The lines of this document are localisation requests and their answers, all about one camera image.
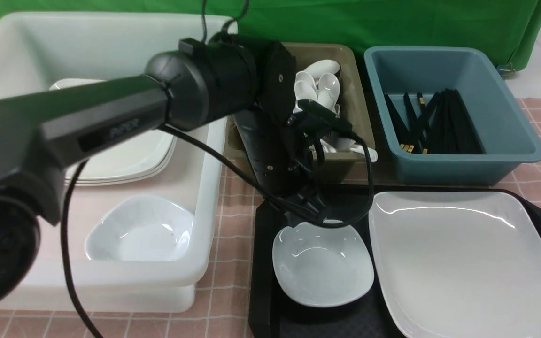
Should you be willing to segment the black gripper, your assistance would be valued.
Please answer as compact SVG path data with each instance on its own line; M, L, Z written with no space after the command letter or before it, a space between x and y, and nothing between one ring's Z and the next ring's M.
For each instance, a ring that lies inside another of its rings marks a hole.
M277 209L323 222L328 206L313 180L309 141L292 118L296 60L279 41L247 46L254 55L254 104L235 115L239 135L257 182L256 189Z

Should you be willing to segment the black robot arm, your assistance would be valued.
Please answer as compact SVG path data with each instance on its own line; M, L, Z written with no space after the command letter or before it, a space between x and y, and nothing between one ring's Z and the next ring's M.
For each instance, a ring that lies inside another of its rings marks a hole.
M38 217L67 231L66 170L150 130L186 133L232 116L252 184L277 206L313 213L312 156L292 122L296 61L279 41L218 33L153 56L144 74L0 99L0 301L35 262Z

